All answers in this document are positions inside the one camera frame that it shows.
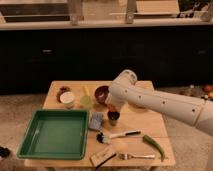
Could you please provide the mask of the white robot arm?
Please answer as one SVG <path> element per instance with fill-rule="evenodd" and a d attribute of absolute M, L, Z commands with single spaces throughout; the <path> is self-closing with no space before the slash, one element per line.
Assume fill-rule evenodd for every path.
<path fill-rule="evenodd" d="M 119 110 L 126 102 L 167 115 L 213 137 L 213 102 L 140 88 L 137 75 L 123 70 L 109 85 L 107 104 Z"/>

